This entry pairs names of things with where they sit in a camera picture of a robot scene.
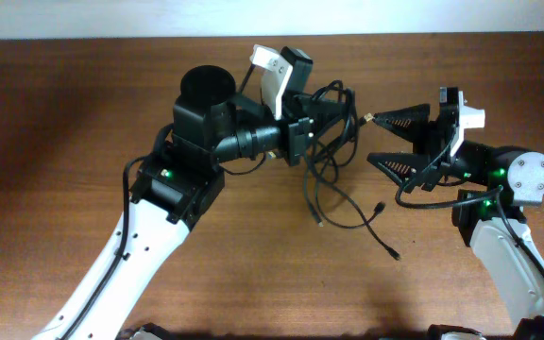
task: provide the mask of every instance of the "black cable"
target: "black cable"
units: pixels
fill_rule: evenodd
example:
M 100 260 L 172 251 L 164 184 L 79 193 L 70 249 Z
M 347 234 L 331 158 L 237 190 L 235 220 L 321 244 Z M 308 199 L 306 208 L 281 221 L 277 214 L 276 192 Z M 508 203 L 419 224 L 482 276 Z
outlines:
M 222 168 L 222 170 L 224 170 L 224 172 L 226 172 L 228 175 L 232 175 L 232 176 L 248 175 L 248 174 L 254 172 L 255 170 L 259 169 L 262 165 L 264 165 L 264 162 L 265 162 L 266 158 L 267 157 L 265 156 L 265 152 L 264 152 L 262 160 L 257 165 L 255 165 L 255 167 L 253 167 L 251 170 L 247 170 L 247 171 L 243 171 L 243 172 L 233 172 L 233 171 L 230 171 L 230 170 L 226 169 L 225 167 L 223 167 L 221 165 L 219 167 Z
M 365 222 L 365 225 L 366 225 L 366 228 L 368 229 L 368 232 L 370 232 L 370 234 L 375 238 L 375 240 L 383 247 L 385 248 L 385 250 L 395 259 L 395 260 L 399 260 L 400 259 L 400 255 L 398 254 L 398 252 L 396 250 L 394 250 L 394 248 L 392 248 L 391 246 L 388 246 L 384 241 L 382 241 L 381 238 L 379 238 L 379 236 L 377 235 L 377 233 L 375 233 L 375 230 L 373 230 L 373 228 L 370 227 L 370 223 L 368 223 L 368 220 L 366 219 L 366 216 L 365 214 L 363 213 L 363 211 L 360 209 L 360 207 L 358 206 L 358 204 L 356 204 L 356 202 L 354 202 L 353 199 L 351 199 L 351 197 L 344 193 L 343 191 L 341 191 L 341 189 L 337 188 L 334 184 L 326 181 L 324 178 L 322 178 L 320 176 L 320 174 L 318 174 L 318 172 L 316 171 L 314 165 L 312 164 L 312 161 L 310 160 L 310 158 L 307 156 L 307 155 L 304 155 L 303 159 L 305 160 L 306 162 L 306 165 L 308 166 L 308 169 L 310 169 L 310 172 L 314 175 L 314 177 L 316 178 L 316 180 L 320 181 L 322 184 L 326 185 L 327 187 L 329 187 L 330 189 L 332 189 L 333 191 L 335 191 L 337 194 L 341 195 L 341 197 L 343 197 L 344 199 L 346 199 L 349 204 L 351 204 L 352 207 L 354 207 L 354 209 L 356 210 L 356 212 L 360 215 L 360 217 L 363 219 L 363 221 Z
M 157 137 L 155 138 L 155 143 L 152 145 L 152 152 L 160 152 L 165 145 L 165 140 L 167 139 L 167 136 L 171 133 L 171 131 L 174 129 L 174 124 L 167 124 L 166 126 L 162 127 L 159 132 L 157 133 Z
M 133 164 L 143 161 L 146 157 L 147 156 L 142 156 L 138 157 L 133 161 L 129 161 L 123 169 L 123 230 L 121 232 L 121 245 L 116 250 L 114 260 L 112 260 L 109 269 L 107 270 L 106 274 L 104 274 L 104 277 L 102 278 L 100 283 L 98 283 L 97 287 L 95 287 L 95 290 L 90 296 L 90 299 L 87 301 L 71 327 L 69 327 L 69 329 L 64 333 L 60 340 L 68 340 L 71 335 L 73 335 L 73 333 L 77 330 L 77 327 L 81 324 L 81 322 L 83 322 L 83 319 L 85 318 L 87 313 L 92 309 L 95 301 L 100 296 L 100 293 L 102 293 L 102 291 L 106 287 L 106 284 L 111 279 L 114 270 L 123 259 L 129 235 L 129 170 L 131 169 L 131 166 L 133 166 Z
M 251 64 L 249 66 L 249 69 L 246 71 L 246 75 L 243 78 L 243 82 L 241 83 L 241 86 L 238 88 L 238 93 L 241 94 L 243 90 L 245 89 L 245 86 L 247 85 L 247 82 L 249 81 L 249 78 L 251 77 L 251 74 L 253 73 L 253 70 L 255 69 L 255 65 Z
M 443 209 L 443 208 L 458 208 L 463 207 L 466 205 L 478 203 L 485 201 L 489 198 L 494 197 L 497 193 L 500 192 L 497 188 L 485 192 L 480 195 L 476 195 L 475 197 L 466 198 L 466 199 L 455 199 L 452 201 L 447 202 L 437 202 L 437 203 L 408 203 L 404 202 L 400 199 L 400 196 L 402 195 L 402 192 L 404 190 L 404 185 L 402 184 L 399 187 L 399 190 L 396 192 L 396 202 L 404 208 L 410 208 L 410 209 Z
M 501 216 L 501 220 L 502 220 L 503 224 L 505 225 L 505 227 L 507 228 L 507 231 L 509 231 L 509 234 L 511 235 L 511 237 L 516 242 L 516 247 L 521 248 L 522 251 L 524 252 L 524 254 L 526 254 L 526 256 L 528 256 L 528 259 L 530 259 L 530 262 L 533 263 L 536 270 L 538 270 L 538 272 L 540 273 L 540 276 L 543 277 L 543 280 L 544 280 L 544 266 L 536 258 L 535 254 L 533 254 L 533 252 L 530 250 L 530 248 L 528 248 L 526 246 L 526 244 L 524 243 L 524 240 L 522 240 L 521 237 L 519 237 L 516 234 L 514 229 L 511 227 L 511 224 L 509 224 L 509 221 L 507 220 L 507 216 L 505 215 L 505 211 L 502 209 L 502 205 L 501 205 L 501 202 L 500 202 L 501 191 L 496 193 L 496 196 L 495 196 L 496 200 L 497 200 L 497 210 L 499 211 L 499 215 Z
M 366 227 L 368 232 L 373 236 L 373 238 L 375 238 L 375 240 L 383 248 L 385 248 L 385 250 L 395 260 L 399 260 L 400 255 L 398 254 L 398 252 L 396 250 L 394 250 L 391 246 L 388 246 L 384 241 L 382 241 L 382 239 L 377 235 L 377 233 L 370 226 L 370 223 L 373 221 L 373 219 L 377 215 L 379 215 L 379 213 L 381 213 L 383 211 L 384 204 L 382 204 L 380 202 L 380 204 L 378 204 L 377 207 L 375 207 L 375 212 L 373 213 L 373 215 L 370 218 L 366 218 L 366 216 L 364 215 L 364 213 L 362 212 L 362 210 L 360 209 L 358 204 L 356 204 L 356 202 L 349 195 L 347 195 L 346 193 L 341 191 L 339 188 L 337 188 L 337 186 L 334 185 L 334 183 L 339 178 L 338 168 L 341 167 L 341 166 L 348 165 L 353 160 L 353 158 L 354 158 L 354 156 L 356 154 L 360 124 L 359 124 L 358 116 L 356 114 L 356 110 L 353 108 L 353 104 L 354 104 L 353 103 L 353 101 L 354 101 L 353 92 L 351 90 L 344 90 L 343 89 L 343 83 L 340 80 L 335 80 L 334 82 L 332 82 L 328 86 L 326 86 L 324 88 L 321 88 L 318 91 L 316 91 L 313 94 L 312 100 L 313 101 L 320 100 L 324 95 L 326 95 L 326 93 L 328 91 L 337 91 L 337 92 L 339 92 L 338 102 L 340 104 L 342 103 L 343 96 L 346 97 L 346 101 L 345 101 L 345 103 L 343 105 L 343 109 L 340 112 L 340 114 L 335 119 L 332 119 L 326 126 L 321 128 L 314 137 L 312 137 L 312 139 L 311 139 L 312 157 L 308 156 L 307 154 L 305 154 L 304 157 L 303 157 L 305 162 L 306 162 L 306 165 L 307 165 L 306 172 L 304 174 L 304 181 L 303 181 L 303 195 L 304 195 L 304 198 L 305 198 L 306 203 L 308 205 L 308 209 L 310 209 L 310 212 L 311 212 L 314 220 L 320 226 L 322 225 L 320 215 L 322 215 L 323 218 L 325 218 L 325 220 L 327 220 L 329 223 L 331 223 L 332 225 L 334 225 L 334 226 L 336 226 L 338 228 L 356 229 L 356 228 L 360 228 L 360 227 Z M 340 136 L 335 138 L 335 140 L 333 140 L 329 145 L 323 145 L 322 143 L 320 143 L 318 141 L 318 139 L 322 135 L 324 135 L 332 126 L 334 126 L 336 123 L 338 123 L 339 120 L 344 120 L 345 121 L 344 128 L 343 128 Z M 334 158 L 334 154 L 347 142 L 353 142 L 354 143 L 354 148 L 352 149 L 351 155 L 349 156 L 347 161 L 344 161 L 341 164 L 337 164 L 337 162 L 336 162 L 336 160 Z M 317 145 L 322 146 L 322 150 L 318 154 L 316 153 L 316 146 Z M 318 172 L 316 170 L 316 168 L 315 168 L 315 164 L 319 163 L 319 162 L 324 162 L 324 165 L 323 165 L 320 172 Z M 334 179 L 332 181 L 327 181 L 326 179 L 323 178 L 323 174 L 324 174 L 324 171 L 326 170 L 326 168 L 329 166 L 330 163 L 332 164 L 333 169 L 335 171 L 335 177 L 334 177 Z M 308 196 L 308 191 L 307 191 L 308 172 L 311 172 L 314 175 L 314 179 L 315 179 L 314 198 L 315 198 L 315 201 L 316 201 L 316 206 L 317 206 L 318 210 L 320 211 L 320 214 L 316 211 L 314 205 L 312 204 L 312 201 L 310 200 L 310 198 Z M 349 202 L 349 204 L 351 204 L 351 206 L 361 216 L 361 218 L 363 219 L 363 224 L 362 225 L 357 225 L 357 226 L 345 226 L 345 225 L 342 225 L 342 224 L 339 224 L 339 223 L 336 223 L 336 222 L 330 220 L 326 216 L 326 214 L 324 214 L 324 212 L 322 212 L 322 210 L 320 209 L 320 204 L 319 204 L 319 201 L 318 201 L 318 186 L 319 186 L 320 183 L 322 183 L 323 185 L 329 187 L 330 189 L 335 191 L 337 194 L 339 194 L 341 197 L 343 197 L 345 200 L 347 200 Z

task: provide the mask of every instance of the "black tube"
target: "black tube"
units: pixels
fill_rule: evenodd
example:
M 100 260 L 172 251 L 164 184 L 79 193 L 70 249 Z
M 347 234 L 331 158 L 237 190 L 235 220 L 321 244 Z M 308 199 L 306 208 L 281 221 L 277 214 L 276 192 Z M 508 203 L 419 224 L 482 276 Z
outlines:
M 449 176 L 486 185 L 492 150 L 492 146 L 464 141 L 455 155 Z
M 239 158 L 254 158 L 262 152 L 279 147 L 281 129 L 276 126 L 239 128 L 236 134 L 224 138 L 215 148 L 213 156 L 217 162 L 228 162 Z

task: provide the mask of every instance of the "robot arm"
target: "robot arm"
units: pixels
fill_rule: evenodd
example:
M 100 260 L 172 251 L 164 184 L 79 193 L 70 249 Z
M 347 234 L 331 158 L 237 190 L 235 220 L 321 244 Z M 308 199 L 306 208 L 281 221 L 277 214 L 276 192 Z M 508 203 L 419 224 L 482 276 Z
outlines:
M 544 268 L 528 226 L 517 219 L 509 224 Z M 469 245 L 494 281 L 514 330 L 522 319 L 544 316 L 544 279 L 499 217 L 479 220 Z
M 123 260 L 72 339 L 114 339 L 159 267 L 188 236 L 188 226 L 183 221 L 167 221 L 167 212 L 146 200 L 130 203 L 129 211 L 129 237 Z M 114 260 L 122 224 L 123 216 L 71 298 L 34 340 L 59 339 L 77 320 Z
M 112 236 L 68 302 L 34 340 L 114 339 L 159 267 L 224 188 L 221 162 L 254 160 L 277 150 L 288 165 L 297 165 L 315 134 L 345 119 L 346 103 L 313 100 L 302 92 L 313 64 L 302 51 L 284 47 L 278 53 L 256 45 L 251 60 L 238 92 L 232 75 L 216 66 L 199 66 L 184 76 L 174 124 L 157 136 L 130 198 L 124 193 L 130 202 Z M 261 105 L 242 95 L 255 66 L 265 69 Z M 170 133 L 172 141 L 167 141 Z
M 484 126 L 484 110 L 465 106 L 457 88 L 443 88 L 440 114 L 429 121 L 429 105 L 378 113 L 375 123 L 413 144 L 413 154 L 372 153 L 368 161 L 399 186 L 407 208 L 452 209 L 452 223 L 490 273 L 505 302 L 516 338 L 544 338 L 544 261 L 523 214 L 544 195 L 544 155 L 521 147 L 494 148 L 464 139 L 466 128 Z M 470 181 L 487 191 L 460 190 L 456 201 L 411 204 L 400 199 L 416 186 L 431 191 L 442 178 Z M 461 331 L 435 332 L 436 338 Z

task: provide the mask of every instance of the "wood grain surface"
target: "wood grain surface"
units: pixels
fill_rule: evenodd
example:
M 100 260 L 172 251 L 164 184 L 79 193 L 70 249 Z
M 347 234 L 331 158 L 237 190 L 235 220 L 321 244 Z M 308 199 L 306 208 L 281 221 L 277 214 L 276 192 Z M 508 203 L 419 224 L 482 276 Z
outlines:
M 240 81 L 254 43 L 303 49 L 314 59 L 307 90 L 340 78 L 355 89 L 360 114 L 429 102 L 435 117 L 438 88 L 457 85 L 470 106 L 486 110 L 486 128 L 468 139 L 544 153 L 544 33 L 0 41 L 0 339 L 38 332 L 92 265 L 122 210 L 122 167 L 172 119 L 183 74 L 216 64 Z M 255 82 L 247 93 L 259 95 Z M 270 161 L 250 176 L 227 177 L 127 326 L 275 336 L 424 331 L 435 323 L 509 333 L 503 303 L 451 211 L 400 209 L 396 186 L 366 162 L 374 151 L 410 146 L 365 126 L 339 185 L 366 213 L 387 203 L 373 227 L 402 261 L 364 229 L 318 227 L 301 192 L 303 165 Z M 321 199 L 332 217 L 359 222 L 333 193 Z M 526 214 L 544 257 L 544 205 Z

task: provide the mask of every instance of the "white joint cover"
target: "white joint cover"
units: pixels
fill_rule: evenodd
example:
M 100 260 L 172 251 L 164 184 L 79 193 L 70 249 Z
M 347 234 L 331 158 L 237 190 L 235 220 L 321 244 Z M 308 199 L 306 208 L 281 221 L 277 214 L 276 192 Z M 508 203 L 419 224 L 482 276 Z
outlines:
M 116 337 L 161 264 L 188 236 L 188 227 L 181 221 L 171 224 L 166 220 L 167 214 L 145 200 L 129 204 L 129 235 L 125 252 L 131 255 L 126 261 L 121 260 L 71 339 L 111 340 Z M 121 236 L 117 232 L 122 229 L 123 215 L 71 298 L 33 340 L 55 340 L 64 335 L 109 269 L 114 252 L 121 244 Z
M 282 118 L 282 95 L 287 88 L 293 66 L 270 47 L 253 46 L 251 63 L 265 69 L 262 76 L 262 99 L 274 114 L 274 119 Z
M 544 267 L 528 226 L 515 219 L 509 219 L 509 224 Z M 522 318 L 544 315 L 544 280 L 528 256 L 516 247 L 500 218 L 478 221 L 470 245 L 499 290 L 513 330 Z
M 457 135 L 450 143 L 450 156 L 453 157 L 461 144 L 465 140 L 466 128 L 483 128 L 485 123 L 484 109 L 473 109 L 465 106 L 463 91 L 459 91 L 459 126 L 457 127 Z
M 544 155 L 526 152 L 515 158 L 507 170 L 515 205 L 539 206 L 544 195 Z

